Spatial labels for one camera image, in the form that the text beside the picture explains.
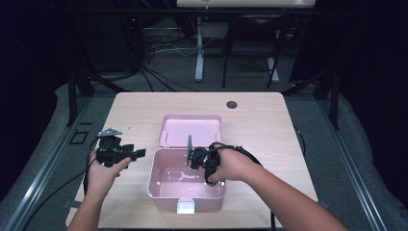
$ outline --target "gray carpet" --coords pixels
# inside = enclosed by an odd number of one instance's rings
[[[152,70],[160,71],[166,78],[177,82],[188,89],[176,85],[165,78],[177,91],[283,91],[291,85],[289,77],[293,66],[293,57],[297,51],[296,41],[287,42],[283,58],[278,66],[281,78],[279,84],[266,88],[267,78],[255,79],[228,79],[227,88],[221,87],[222,58],[219,55],[220,43],[211,41],[205,53],[204,80],[201,83],[194,81],[195,55],[182,56],[178,51],[158,52],[151,64],[146,66]],[[154,91],[166,90],[161,82],[148,75],[148,80]],[[115,82],[119,86],[133,91],[150,91],[145,78],[137,74],[132,78]],[[79,118],[74,129],[79,132],[88,132],[83,144],[68,144],[63,149],[63,155],[42,192],[39,204],[47,195],[52,193],[61,184],[85,168],[86,150],[92,138],[102,129],[107,114],[113,103],[115,94],[106,87],[93,83],[97,94],[89,101],[84,114]],[[363,210],[360,200],[354,191],[350,178],[345,171],[340,149],[333,135],[330,125],[324,122],[325,113],[319,108],[319,103],[311,96],[313,87],[302,91],[298,95],[287,96],[286,102],[293,120],[293,124],[300,130],[306,146],[305,160],[310,170],[319,200],[329,204],[328,210],[333,213],[350,230],[371,230],[369,220]],[[53,155],[55,146],[66,131],[65,125],[68,118],[67,87],[62,86],[57,90],[59,105],[52,120],[38,144],[36,151],[18,181],[0,205],[0,229],[5,230],[12,215],[15,214],[24,194],[29,190],[36,175],[49,155]],[[80,102],[88,102],[80,96]],[[370,143],[358,118],[352,112],[346,99],[341,97],[339,108],[340,133],[344,138],[357,167],[367,184],[372,198],[377,205],[378,212],[384,219],[389,230],[407,230],[408,216],[403,206],[386,190],[380,176],[372,166]],[[45,203],[27,226],[27,230],[64,230],[68,209],[62,205],[74,198],[81,177],[56,193]]]

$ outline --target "dark background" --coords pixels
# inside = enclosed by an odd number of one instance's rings
[[[107,4],[103,6],[108,8],[117,4],[117,1],[96,2]],[[171,7],[168,1],[148,2],[152,7]],[[128,31],[123,31],[128,21],[121,18],[107,21],[101,17],[101,28],[107,31],[93,28],[90,32],[81,23],[86,19],[66,18],[68,26],[75,29],[68,34],[66,25],[41,9],[42,4],[48,3],[19,0],[0,5],[2,199],[36,148],[56,107],[54,91],[67,82],[71,71],[78,66],[129,71],[137,68],[135,64],[141,60],[140,45],[130,44]],[[55,4],[80,3],[56,1]],[[402,0],[384,4],[375,0],[318,0],[316,10],[359,12],[363,17],[311,19],[293,67],[292,80],[312,78],[333,64],[338,54],[343,54],[341,93],[367,132],[374,164],[386,186],[406,206],[408,22],[404,14],[407,4]],[[81,42],[73,43],[77,38]],[[345,50],[340,49],[345,41]],[[109,49],[101,50],[106,44]],[[101,52],[111,53],[110,58],[98,59]]]

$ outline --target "human hand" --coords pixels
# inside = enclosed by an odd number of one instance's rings
[[[89,159],[90,162],[93,162],[89,167],[87,194],[104,199],[116,177],[120,176],[120,172],[129,166],[131,159],[128,157],[112,167],[104,167],[97,160],[94,160],[95,157],[96,150],[93,150]]]
[[[221,144],[214,143],[213,146],[219,147]],[[218,150],[218,154],[220,166],[217,168],[216,173],[208,178],[210,182],[223,180],[244,181],[244,176],[247,172],[250,172],[250,168],[258,166],[253,163],[251,159],[234,149],[220,149]]]

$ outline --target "wooden table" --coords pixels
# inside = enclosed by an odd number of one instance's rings
[[[226,106],[238,103],[236,109]],[[104,129],[122,131],[121,144],[146,148],[146,156],[122,171],[106,197],[101,228],[268,228],[269,209],[243,182],[227,182],[220,211],[177,215],[160,211],[147,195],[159,132],[169,114],[218,115],[223,141],[242,145],[269,171],[318,200],[283,96],[276,92],[125,92],[117,95]],[[75,200],[84,198],[82,185]],[[76,212],[71,209],[66,224]]]

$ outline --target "open box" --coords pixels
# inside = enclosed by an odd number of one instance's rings
[[[191,146],[208,147],[222,142],[218,115],[166,115],[159,136],[160,149],[153,157],[147,193],[161,210],[178,214],[219,210],[225,195],[225,182],[208,186],[204,169],[186,165],[189,136]]]

